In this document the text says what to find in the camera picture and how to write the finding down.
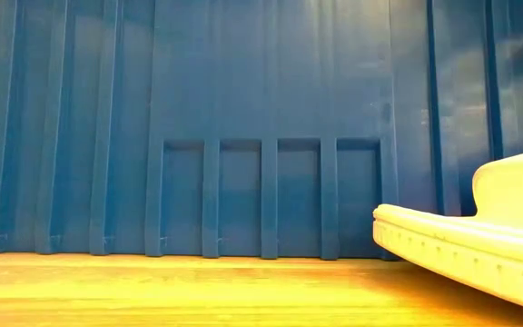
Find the blue painted surface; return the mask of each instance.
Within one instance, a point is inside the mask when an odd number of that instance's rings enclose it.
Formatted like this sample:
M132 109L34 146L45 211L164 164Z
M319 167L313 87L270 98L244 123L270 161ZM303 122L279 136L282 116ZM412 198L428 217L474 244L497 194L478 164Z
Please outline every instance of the blue painted surface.
M520 152L522 0L0 1L0 252L390 258Z

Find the blue wall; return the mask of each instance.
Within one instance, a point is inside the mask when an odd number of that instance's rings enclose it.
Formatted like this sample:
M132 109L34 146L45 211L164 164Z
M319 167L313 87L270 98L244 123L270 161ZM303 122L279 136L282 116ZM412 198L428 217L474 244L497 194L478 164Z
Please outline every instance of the blue wall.
M0 252L385 257L521 152L522 0L0 0Z

